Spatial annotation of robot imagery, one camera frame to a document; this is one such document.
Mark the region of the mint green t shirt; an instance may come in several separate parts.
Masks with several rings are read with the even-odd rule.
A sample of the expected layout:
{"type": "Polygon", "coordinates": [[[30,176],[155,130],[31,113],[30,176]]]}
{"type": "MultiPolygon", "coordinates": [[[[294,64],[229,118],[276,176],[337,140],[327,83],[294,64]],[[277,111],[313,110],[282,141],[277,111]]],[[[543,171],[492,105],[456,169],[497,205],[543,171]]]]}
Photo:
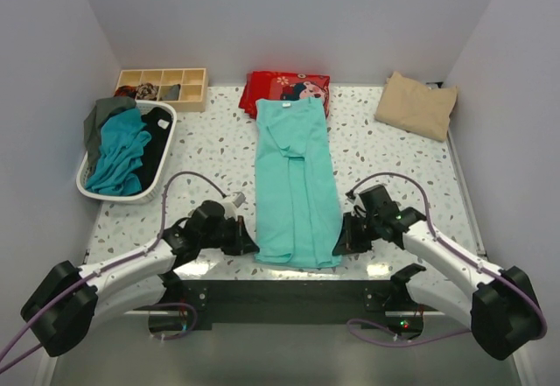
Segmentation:
{"type": "Polygon", "coordinates": [[[342,212],[319,99],[257,102],[255,234],[259,263],[333,268],[342,212]]]}

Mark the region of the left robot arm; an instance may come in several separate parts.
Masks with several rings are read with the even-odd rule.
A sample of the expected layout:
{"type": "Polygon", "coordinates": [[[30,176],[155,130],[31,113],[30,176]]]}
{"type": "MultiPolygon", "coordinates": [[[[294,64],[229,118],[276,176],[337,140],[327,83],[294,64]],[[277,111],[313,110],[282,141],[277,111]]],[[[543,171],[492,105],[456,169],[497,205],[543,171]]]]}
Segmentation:
{"type": "Polygon", "coordinates": [[[94,319],[116,308],[110,299],[132,285],[173,272],[196,260],[203,249],[218,249],[227,256],[256,253],[259,247],[237,208],[231,200],[206,200],[131,252],[81,267],[59,263],[20,314],[49,356],[63,355],[86,337],[94,319]]]}

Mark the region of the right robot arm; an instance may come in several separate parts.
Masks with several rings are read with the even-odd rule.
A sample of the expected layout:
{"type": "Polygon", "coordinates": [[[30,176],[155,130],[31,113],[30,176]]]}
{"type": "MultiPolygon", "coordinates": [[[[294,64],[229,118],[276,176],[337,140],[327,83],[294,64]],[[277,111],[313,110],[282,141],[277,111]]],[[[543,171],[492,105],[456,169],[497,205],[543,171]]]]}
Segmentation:
{"type": "Polygon", "coordinates": [[[388,301],[395,307],[426,305],[452,317],[500,361],[546,334],[546,320],[523,270],[505,270],[470,253],[442,235],[427,210],[399,208],[382,185],[346,196],[353,209],[343,216],[335,256],[365,253],[383,240],[420,260],[391,277],[388,301]]]}

